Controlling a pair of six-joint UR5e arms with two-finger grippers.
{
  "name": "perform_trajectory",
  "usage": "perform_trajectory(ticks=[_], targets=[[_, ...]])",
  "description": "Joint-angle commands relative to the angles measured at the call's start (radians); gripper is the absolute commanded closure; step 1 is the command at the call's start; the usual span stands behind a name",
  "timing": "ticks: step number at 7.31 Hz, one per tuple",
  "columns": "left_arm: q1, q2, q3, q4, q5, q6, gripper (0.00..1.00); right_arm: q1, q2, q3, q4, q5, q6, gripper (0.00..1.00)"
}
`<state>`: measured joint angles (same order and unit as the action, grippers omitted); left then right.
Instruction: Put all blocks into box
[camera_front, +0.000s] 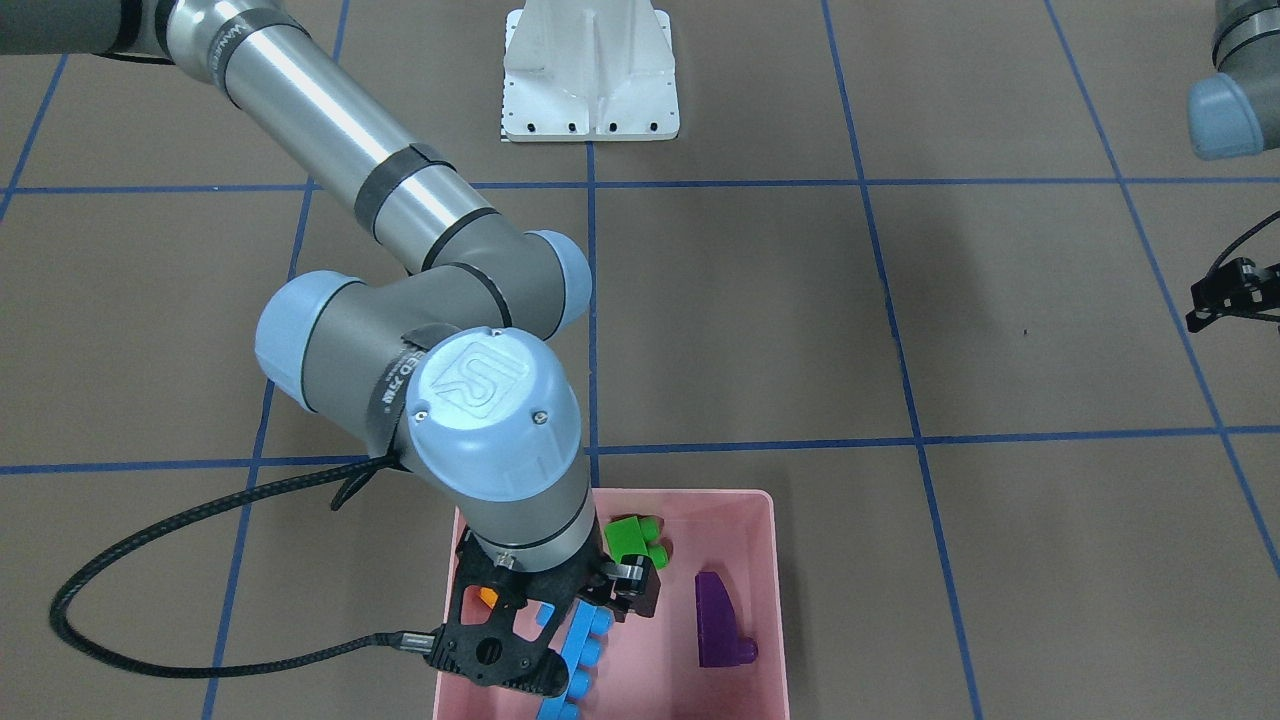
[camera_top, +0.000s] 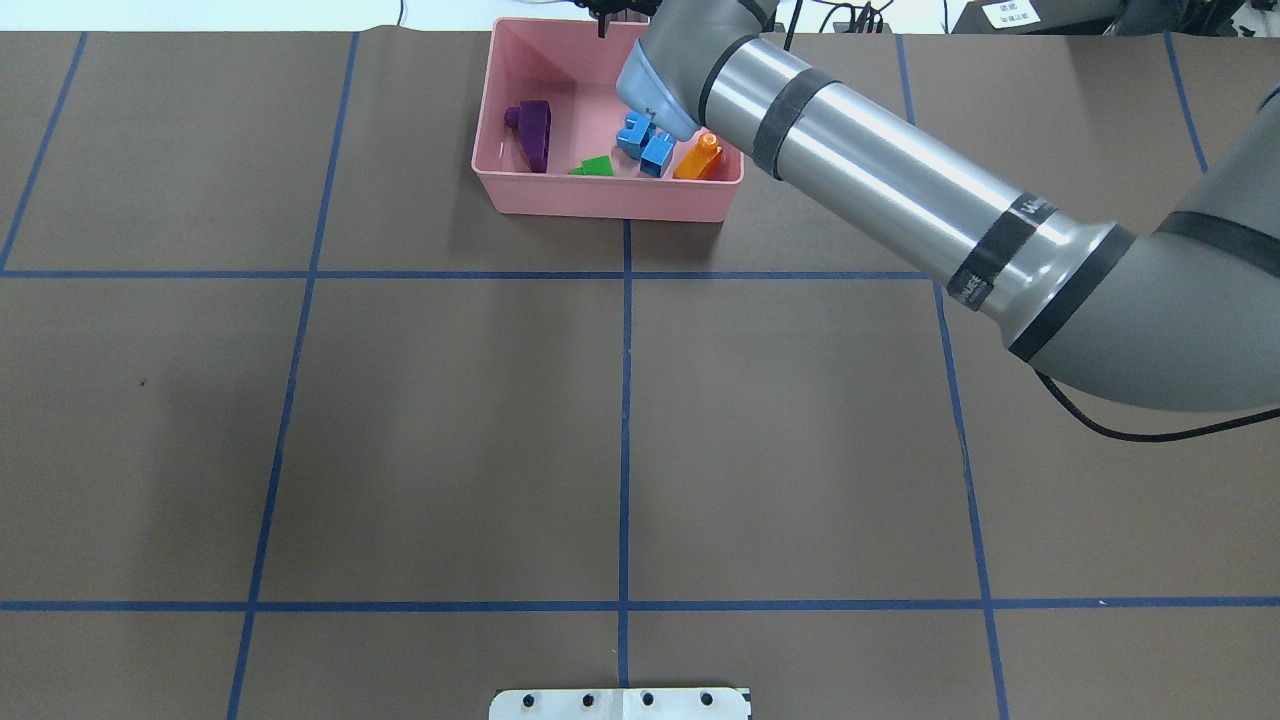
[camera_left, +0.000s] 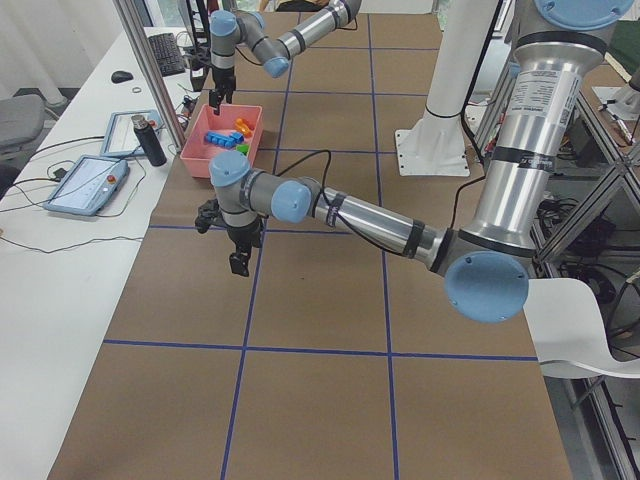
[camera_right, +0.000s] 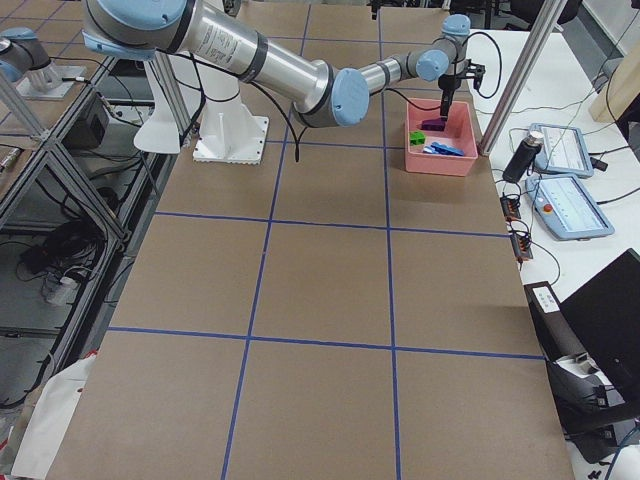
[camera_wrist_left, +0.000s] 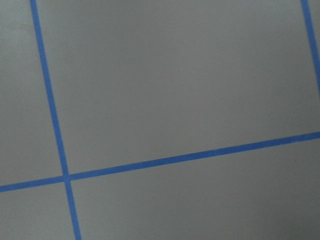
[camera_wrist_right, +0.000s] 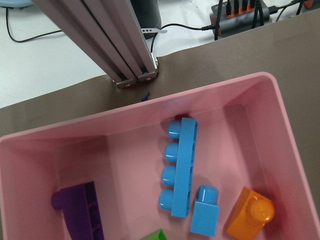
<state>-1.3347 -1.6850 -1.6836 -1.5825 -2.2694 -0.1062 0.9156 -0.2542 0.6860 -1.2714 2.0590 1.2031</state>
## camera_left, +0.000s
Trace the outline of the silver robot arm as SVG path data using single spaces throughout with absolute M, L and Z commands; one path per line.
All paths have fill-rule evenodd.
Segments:
M 209 92 L 209 105 L 218 115 L 221 105 L 231 103 L 236 90 L 235 54 L 245 45 L 273 78 L 287 72 L 292 59 L 331 32 L 354 21 L 359 1 L 330 1 L 278 38 L 264 31 L 260 14 L 244 11 L 216 10 L 209 17 L 210 58 L 215 88 Z
M 235 150 L 209 164 L 215 190 L 195 220 L 222 227 L 234 242 L 231 271 L 247 276 L 262 244 L 263 220 L 314 218 L 376 248 L 414 259 L 445 279 L 450 303 L 480 322 L 516 315 L 529 292 L 530 230 L 585 75 L 599 65 L 627 1 L 520 1 L 512 24 L 519 66 L 472 221 L 435 229 L 323 181 L 290 179 L 250 165 Z

